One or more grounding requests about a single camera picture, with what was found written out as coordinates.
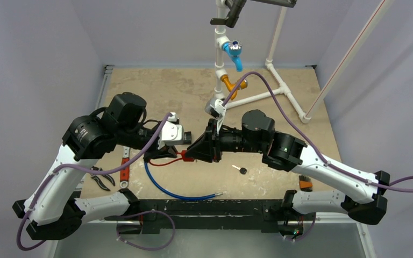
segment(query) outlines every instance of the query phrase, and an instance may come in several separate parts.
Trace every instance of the white pole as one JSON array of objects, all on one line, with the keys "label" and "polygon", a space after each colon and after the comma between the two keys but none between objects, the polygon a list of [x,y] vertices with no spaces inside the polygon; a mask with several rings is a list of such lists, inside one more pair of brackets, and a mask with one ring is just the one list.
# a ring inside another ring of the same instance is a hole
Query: white pole
[{"label": "white pole", "polygon": [[281,12],[279,13],[278,21],[276,23],[275,33],[273,34],[272,46],[268,52],[267,62],[273,62],[273,55],[275,53],[276,45],[279,40],[279,35],[281,34],[282,23],[286,16],[287,8],[281,7]]},{"label": "white pole", "polygon": [[[224,0],[216,0],[216,5],[218,6],[217,18],[224,19],[227,16],[227,6],[225,6]],[[215,46],[216,46],[215,71],[218,71],[224,68],[224,53],[222,49],[217,46],[217,39],[224,35],[225,35],[225,25],[216,25],[216,28],[215,28]],[[219,99],[225,98],[224,93],[222,92],[222,81],[219,78],[216,78],[215,97]]]},{"label": "white pole", "polygon": [[[276,90],[273,90],[272,92],[275,95],[282,94],[282,89],[277,88]],[[252,97],[247,97],[245,99],[240,99],[239,101],[229,102],[229,103],[227,103],[227,108],[231,109],[231,108],[234,108],[236,106],[241,106],[241,105],[244,105],[244,104],[247,104],[247,103],[258,101],[258,100],[263,99],[263,98],[268,98],[270,96],[271,96],[270,92],[267,91],[267,92],[264,92],[264,93],[261,93],[261,94],[258,94],[258,95],[254,95]]]},{"label": "white pole", "polygon": [[305,119],[311,119],[312,114],[317,110],[317,108],[319,107],[319,104],[323,102],[323,100],[324,100],[325,96],[327,95],[327,93],[336,84],[336,82],[338,81],[338,78],[344,72],[344,69],[346,69],[347,65],[349,65],[351,60],[357,54],[360,47],[363,45],[363,43],[366,41],[368,36],[374,30],[374,28],[379,23],[382,16],[389,9],[389,7],[393,3],[393,1],[394,0],[381,0],[381,3],[378,5],[376,10],[374,10],[374,12],[371,15],[371,17],[369,18],[368,22],[362,28],[361,32],[359,33],[357,38],[354,40],[354,43],[351,45],[349,50],[346,52],[343,59],[341,60],[339,65],[336,67],[335,71],[330,76],[329,80],[327,81],[325,86],[322,88],[322,90],[319,93],[319,95],[317,96],[316,100],[314,101],[314,103],[312,104],[312,106],[310,107],[308,112],[306,113],[306,115],[304,117]]},{"label": "white pole", "polygon": [[303,121],[304,123],[307,123],[308,121],[303,120],[305,112],[303,112],[302,107],[300,107],[294,95],[292,95],[292,92],[290,91],[289,86],[287,86],[285,81],[279,76],[273,64],[267,63],[267,69],[270,71],[270,73],[272,73],[273,77],[275,77],[276,81],[278,81],[279,88],[281,89],[280,91],[281,94],[284,94],[287,96],[289,101],[292,103],[292,106],[294,106],[295,111],[297,111],[299,119]]}]

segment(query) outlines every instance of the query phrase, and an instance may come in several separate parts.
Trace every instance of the orange tool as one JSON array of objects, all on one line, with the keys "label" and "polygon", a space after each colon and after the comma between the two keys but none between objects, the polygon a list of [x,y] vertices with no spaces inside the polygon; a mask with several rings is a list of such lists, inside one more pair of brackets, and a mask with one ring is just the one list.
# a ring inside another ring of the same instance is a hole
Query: orange tool
[{"label": "orange tool", "polygon": [[[124,147],[123,151],[123,159],[121,160],[121,165],[129,161],[129,152],[130,152],[129,147]],[[119,174],[119,186],[121,188],[127,188],[129,186],[129,166],[123,168]]]},{"label": "orange tool", "polygon": [[303,192],[312,192],[312,182],[307,176],[299,176],[300,179],[300,190]]},{"label": "orange tool", "polygon": [[[235,83],[231,83],[229,81],[229,76],[228,75],[223,75],[221,76],[221,81],[225,84],[225,86],[227,87],[227,90],[232,91],[233,88],[235,87]],[[240,87],[238,89],[245,89],[246,87],[248,87],[248,81],[247,80],[243,80],[240,84]],[[235,91],[232,95],[232,97],[230,98],[231,100],[233,100],[235,97],[237,96],[237,92]]]}]

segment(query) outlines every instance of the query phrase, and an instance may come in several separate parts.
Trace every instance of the red connector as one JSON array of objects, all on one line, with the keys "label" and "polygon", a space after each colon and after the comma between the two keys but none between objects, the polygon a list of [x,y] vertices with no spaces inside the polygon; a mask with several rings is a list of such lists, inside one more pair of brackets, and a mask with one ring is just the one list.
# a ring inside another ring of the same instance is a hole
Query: red connector
[{"label": "red connector", "polygon": [[185,149],[185,150],[182,150],[179,154],[181,154],[181,158],[183,159],[183,161],[184,162],[194,162],[195,160],[194,160],[194,158],[192,158],[192,157],[186,157],[185,155],[186,155],[186,152],[187,152],[187,150]]}]

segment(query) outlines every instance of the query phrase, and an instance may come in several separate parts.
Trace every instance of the white wall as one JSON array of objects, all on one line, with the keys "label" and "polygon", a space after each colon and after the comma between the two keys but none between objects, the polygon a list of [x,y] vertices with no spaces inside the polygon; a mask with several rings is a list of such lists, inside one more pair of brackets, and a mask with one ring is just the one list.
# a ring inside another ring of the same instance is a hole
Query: white wall
[{"label": "white wall", "polygon": [[[320,85],[378,2],[351,5],[316,69]],[[325,102],[344,162],[393,180],[413,175],[413,1],[395,0]],[[385,196],[387,214],[370,227],[378,256],[413,257],[413,194]]]},{"label": "white wall", "polygon": [[[210,66],[215,61],[215,0],[72,0],[99,57],[127,66]],[[300,0],[289,9],[277,66],[315,65],[352,0]],[[263,66],[280,8],[247,1],[230,39],[243,42],[244,65]]]},{"label": "white wall", "polygon": [[41,182],[72,119],[94,108],[101,74],[69,0],[0,1],[0,257],[41,257],[17,249],[11,207]]}]

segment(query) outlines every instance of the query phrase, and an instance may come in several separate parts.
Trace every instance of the orange pipe elbow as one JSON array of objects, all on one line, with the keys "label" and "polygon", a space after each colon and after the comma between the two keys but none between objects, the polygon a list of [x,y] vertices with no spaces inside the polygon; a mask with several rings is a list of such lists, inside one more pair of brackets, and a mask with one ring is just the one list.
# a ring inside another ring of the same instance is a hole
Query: orange pipe elbow
[{"label": "orange pipe elbow", "polygon": [[[235,83],[230,83],[229,81],[229,76],[228,75],[223,75],[221,77],[221,81],[225,84],[225,86],[227,87],[227,90],[229,90],[229,92],[231,92],[233,90],[233,88],[235,87]],[[243,80],[240,84],[240,88],[238,89],[245,89],[246,87],[248,87],[248,81],[247,80]],[[237,91],[235,91],[232,95],[232,97],[230,99],[234,99],[237,96]]]}]

